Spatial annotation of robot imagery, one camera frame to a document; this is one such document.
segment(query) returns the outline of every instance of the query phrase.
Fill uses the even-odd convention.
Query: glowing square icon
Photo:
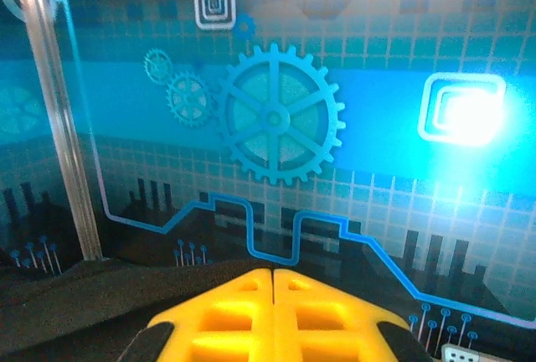
[[[505,91],[498,75],[434,73],[423,90],[419,135],[430,142],[488,144],[503,123]]]
[[[203,30],[232,29],[236,22],[236,0],[193,0],[195,23]]]

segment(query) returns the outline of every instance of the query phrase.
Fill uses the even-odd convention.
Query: grid pattern
[[[283,207],[312,209],[359,221],[361,232],[393,257],[402,257],[408,230],[418,231],[413,267],[422,271],[430,239],[440,235],[441,275],[449,272],[456,240],[466,240],[463,271],[473,274],[477,265],[485,266],[484,283],[507,308],[523,314],[533,309],[535,198],[329,166],[305,183],[272,186],[256,181],[219,153],[109,137],[99,137],[97,145],[112,212],[128,205],[128,192],[137,191],[138,178],[169,183],[179,208],[207,191],[261,203],[265,219],[257,228],[278,235],[291,234],[281,226]],[[236,222],[221,218],[222,224]],[[338,252],[338,240],[304,235],[322,243],[325,251]]]
[[[219,64],[277,42],[334,68],[536,72],[536,0],[237,0],[257,26],[247,42],[199,31],[192,0],[71,3],[84,59],[139,61],[161,46],[181,61]]]
[[[0,151],[0,246],[5,245],[2,235],[7,234],[7,224],[11,221],[3,190],[13,191],[18,212],[21,216],[25,216],[28,210],[20,185],[26,182],[30,182],[35,196],[47,192],[53,203],[68,204],[52,137],[41,137],[2,146]]]

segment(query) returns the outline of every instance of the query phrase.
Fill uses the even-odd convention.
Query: black surface
[[[142,330],[117,362],[157,362],[175,326],[159,323]]]
[[[0,355],[72,334],[158,302],[185,300],[250,270],[271,266],[260,260],[180,268],[133,266],[113,260],[85,261],[60,277],[47,277],[30,269],[0,267]],[[140,329],[122,344],[122,349]]]
[[[390,322],[378,323],[378,329],[399,362],[433,362],[410,331]]]

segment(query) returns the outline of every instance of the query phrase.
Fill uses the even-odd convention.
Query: small gear
[[[240,39],[250,39],[255,35],[256,25],[253,18],[246,13],[239,14],[233,27],[233,34]]]
[[[158,85],[166,85],[173,73],[173,63],[163,50],[151,49],[143,62],[145,72],[151,81]]]
[[[332,162],[332,147],[340,147],[338,120],[344,104],[335,101],[337,84],[326,82],[327,69],[317,70],[312,55],[296,56],[291,46],[281,52],[277,44],[253,55],[239,55],[239,64],[228,66],[220,80],[219,133],[242,170],[271,184],[294,178],[307,181],[320,173],[322,162]]]
[[[179,73],[167,83],[167,104],[186,126],[203,125],[210,116],[211,101],[209,89],[194,73]]]
[[[43,117],[40,101],[22,87],[0,89],[0,132],[18,135],[32,130]]]

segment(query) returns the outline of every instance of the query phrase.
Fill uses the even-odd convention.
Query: wall graphic
[[[363,244],[423,302],[419,337],[534,328],[534,0],[70,1],[110,220],[209,212],[226,245],[334,279]],[[166,218],[124,213],[143,200]]]

